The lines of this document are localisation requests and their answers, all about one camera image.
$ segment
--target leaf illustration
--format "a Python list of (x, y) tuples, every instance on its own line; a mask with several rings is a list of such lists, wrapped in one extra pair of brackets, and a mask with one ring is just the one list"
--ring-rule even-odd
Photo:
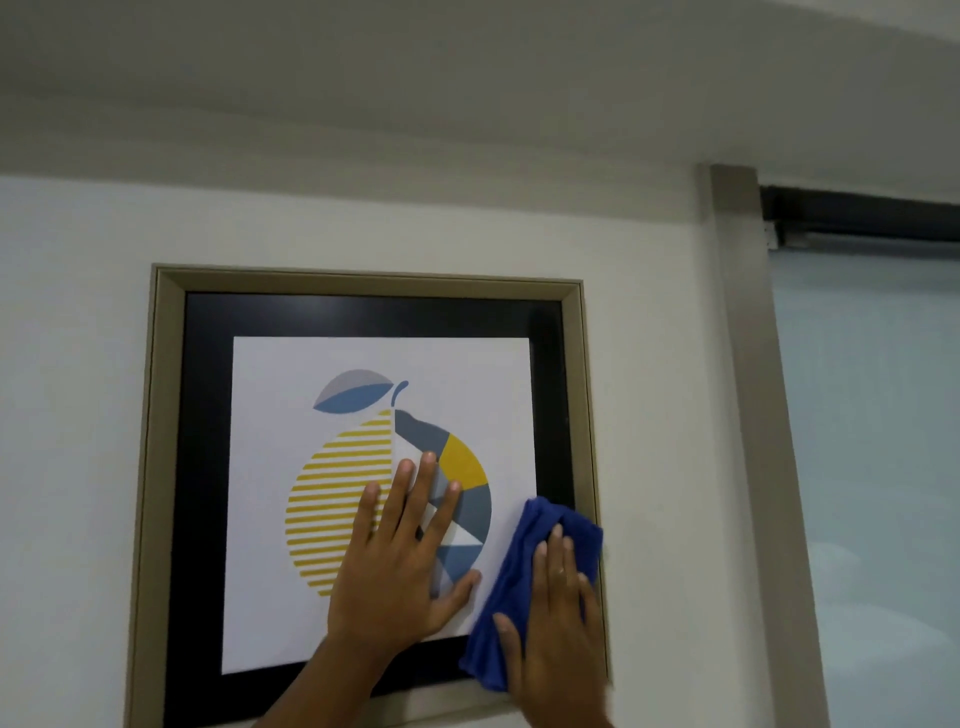
[(343, 415), (366, 409), (394, 386), (385, 376), (369, 369), (351, 369), (334, 377), (317, 397), (313, 408)]

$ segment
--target white wall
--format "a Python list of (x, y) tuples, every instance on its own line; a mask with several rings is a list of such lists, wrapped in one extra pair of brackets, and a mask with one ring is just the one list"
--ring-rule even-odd
[[(637, 166), (627, 183), (556, 172), (570, 160), (549, 174), (507, 162), (481, 173), (424, 171), (411, 155), (385, 171), (24, 134), (0, 138), (0, 171), (17, 172), (0, 177), (0, 725), (121, 724), (154, 262), (583, 279), (615, 720), (770, 724), (729, 358), (694, 170)], [(169, 160), (165, 169), (190, 168), (208, 188), (28, 177), (43, 172), (24, 167), (30, 149), (68, 167), (87, 159), (101, 179), (128, 177), (116, 170), (130, 155)], [(339, 169), (371, 191), (364, 197), (395, 200), (408, 197), (409, 177), (423, 199), (293, 194), (286, 182), (284, 194), (214, 188), (217, 174), (245, 186), (230, 173), (240, 167), (244, 180), (267, 181), (257, 189), (286, 169), (343, 195)], [(460, 192), (476, 204), (426, 202)], [(474, 723), (519, 724), (516, 715)]]

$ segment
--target picture frame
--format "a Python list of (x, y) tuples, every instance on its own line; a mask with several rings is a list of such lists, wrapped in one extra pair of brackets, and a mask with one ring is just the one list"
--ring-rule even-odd
[[(587, 334), (580, 281), (155, 265), (133, 560), (125, 722), (128, 728), (165, 725), (183, 337), (186, 301), (191, 293), (558, 303), (563, 328), (575, 507), (591, 521), (598, 521)], [(597, 593), (603, 605), (602, 565)], [(607, 654), (609, 650), (605, 650), (605, 659)], [(363, 722), (370, 726), (397, 725), (491, 705), (503, 699), (500, 693), (484, 692), (475, 681), (457, 680), (374, 698)]]

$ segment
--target blue cloth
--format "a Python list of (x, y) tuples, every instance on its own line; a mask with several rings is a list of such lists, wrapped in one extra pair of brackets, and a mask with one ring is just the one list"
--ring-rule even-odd
[(507, 690), (507, 669), (493, 615), (497, 612), (507, 615), (526, 643), (534, 549), (557, 523), (564, 527), (564, 535), (573, 539), (577, 571), (586, 574), (591, 584), (596, 581), (603, 529), (576, 511), (554, 505), (544, 497), (528, 500), (487, 603), (470, 632), (467, 651), (460, 660), (460, 669), (473, 675), (489, 691)]

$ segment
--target frosted glass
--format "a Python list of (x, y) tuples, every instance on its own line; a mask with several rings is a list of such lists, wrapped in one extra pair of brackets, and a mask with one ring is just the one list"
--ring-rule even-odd
[(960, 726), (960, 261), (771, 263), (831, 724)]

